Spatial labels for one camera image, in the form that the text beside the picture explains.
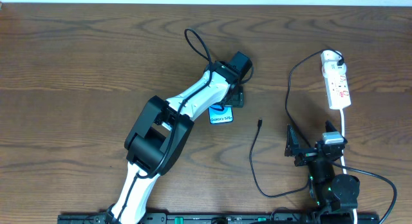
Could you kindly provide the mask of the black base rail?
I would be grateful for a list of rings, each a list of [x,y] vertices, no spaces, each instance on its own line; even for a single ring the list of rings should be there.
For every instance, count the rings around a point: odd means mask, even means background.
[[[108,215],[61,214],[58,224],[106,224]],[[165,214],[147,213],[140,224],[243,224],[243,223],[315,223],[316,220],[305,214],[292,214],[285,211],[274,214]]]

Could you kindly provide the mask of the white USB charger plug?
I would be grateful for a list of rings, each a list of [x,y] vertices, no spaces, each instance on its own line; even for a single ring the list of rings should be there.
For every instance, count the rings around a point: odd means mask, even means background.
[[[347,67],[345,63],[338,65],[337,61],[326,61],[322,66],[322,74],[324,78],[335,77],[336,75],[345,75]]]

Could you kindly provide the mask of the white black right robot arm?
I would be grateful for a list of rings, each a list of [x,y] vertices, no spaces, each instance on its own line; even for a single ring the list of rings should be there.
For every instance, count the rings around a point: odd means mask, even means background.
[[[287,125],[285,156],[295,158],[296,167],[307,166],[311,197],[318,208],[303,218],[307,223],[358,223],[357,198],[360,181],[357,177],[336,174],[333,163],[343,156],[347,144],[331,122],[325,123],[326,132],[312,148],[302,148],[292,125]]]

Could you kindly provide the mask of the white power strip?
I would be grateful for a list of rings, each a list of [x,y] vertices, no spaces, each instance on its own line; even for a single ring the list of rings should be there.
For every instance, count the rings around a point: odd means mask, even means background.
[[[338,65],[342,65],[344,63],[344,60],[340,56],[340,52],[332,50],[324,50],[322,52],[322,66],[326,61],[337,61]],[[330,109],[340,110],[351,105],[351,98],[346,74],[324,78],[324,81]]]

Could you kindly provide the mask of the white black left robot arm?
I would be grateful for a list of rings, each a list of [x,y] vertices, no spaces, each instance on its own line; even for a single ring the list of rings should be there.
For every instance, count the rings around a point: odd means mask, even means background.
[[[180,157],[194,121],[209,107],[226,104],[244,83],[252,63],[216,61],[189,89],[166,100],[150,98],[124,142],[127,176],[106,223],[138,223],[151,191]]]

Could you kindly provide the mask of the blue Galaxy smartphone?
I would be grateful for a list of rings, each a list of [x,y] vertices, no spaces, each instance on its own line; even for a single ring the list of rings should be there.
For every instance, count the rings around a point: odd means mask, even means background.
[[[234,120],[230,106],[212,105],[208,108],[208,111],[211,124],[226,124]]]

